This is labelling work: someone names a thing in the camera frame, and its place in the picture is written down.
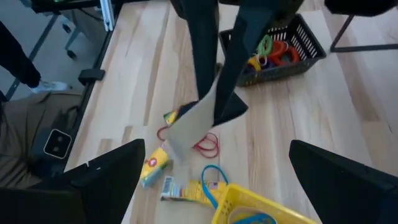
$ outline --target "gray floor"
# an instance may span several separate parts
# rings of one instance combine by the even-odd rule
[[[35,14],[18,0],[0,1],[0,21],[19,41],[26,55],[29,55],[33,49],[49,20],[50,16]],[[33,63],[43,80],[65,82],[74,89],[82,90],[83,86],[77,78],[81,70],[92,67],[99,46],[94,46],[83,34],[80,34],[70,47],[70,50],[76,53],[77,59],[70,59],[64,49],[70,34],[62,29],[63,21],[64,17],[60,16]],[[0,90],[4,94],[7,93],[13,81],[14,77],[0,67]],[[21,84],[12,100],[27,97],[30,94],[30,89]]]

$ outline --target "wooden tabletop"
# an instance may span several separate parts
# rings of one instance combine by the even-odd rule
[[[232,28],[237,11],[220,6],[220,30]],[[343,17],[330,15],[317,0],[306,1],[301,11],[328,51]],[[384,26],[377,22],[388,24],[397,16],[389,12],[372,22],[354,20],[359,28],[349,29],[341,42],[390,42],[388,28],[381,30]],[[379,35],[364,39],[361,32],[370,28]],[[328,54],[303,75],[237,88],[249,110],[211,130],[220,139],[220,156],[195,154],[192,178],[199,179],[205,165],[218,164],[231,182],[320,222],[289,161],[290,141],[300,139],[398,175],[398,105],[393,94],[398,91],[398,66],[392,59],[397,56],[393,51]],[[224,61],[220,47],[218,61]],[[149,156],[161,144],[156,131],[165,124],[163,114],[197,99],[188,27],[168,2],[125,4],[101,68],[105,78],[91,94],[67,169],[136,138],[145,139]],[[215,171],[206,175],[207,180],[218,178]],[[148,190],[137,186],[123,223],[211,221],[212,208],[160,202],[161,183]]]

